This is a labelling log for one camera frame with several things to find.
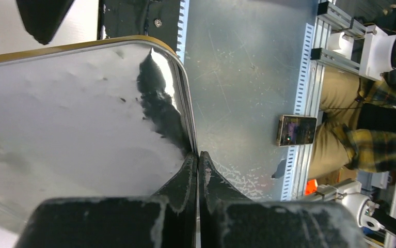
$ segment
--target metal tray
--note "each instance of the metal tray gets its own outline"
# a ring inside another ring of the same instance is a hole
[[[185,70],[155,42],[0,55],[0,226],[48,198],[150,195],[196,151]]]

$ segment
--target metal sheet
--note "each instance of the metal sheet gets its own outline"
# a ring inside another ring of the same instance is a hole
[[[288,154],[278,118],[294,111],[306,23],[318,1],[201,0],[188,12],[184,64],[199,150],[242,193],[280,199]]]
[[[22,221],[52,197],[152,194],[181,167],[193,129],[184,68],[155,43],[2,63],[0,213]]]

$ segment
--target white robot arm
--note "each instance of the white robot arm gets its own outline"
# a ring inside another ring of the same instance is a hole
[[[374,81],[385,79],[389,86],[396,86],[396,22],[395,30],[383,30],[372,23],[365,26],[329,1],[319,4],[318,18],[330,25],[333,33],[328,47],[312,49],[312,60]],[[353,45],[361,39],[363,49],[357,63],[351,60]]]
[[[345,206],[353,215],[359,227],[373,231],[384,230],[396,237],[396,219],[379,209],[379,205],[361,194],[362,184],[347,179],[336,185],[320,185],[316,192],[299,200],[307,202],[332,201]]]

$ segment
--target smartphone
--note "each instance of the smartphone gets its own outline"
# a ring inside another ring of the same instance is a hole
[[[277,145],[295,146],[312,144],[315,139],[316,118],[282,115],[278,124]]]

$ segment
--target yellow plaid shirt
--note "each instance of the yellow plaid shirt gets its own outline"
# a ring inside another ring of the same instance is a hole
[[[384,81],[361,80],[360,99],[363,103],[396,109],[396,89]],[[333,129],[352,158],[351,168],[368,172],[396,171],[396,133],[350,130],[342,125]]]

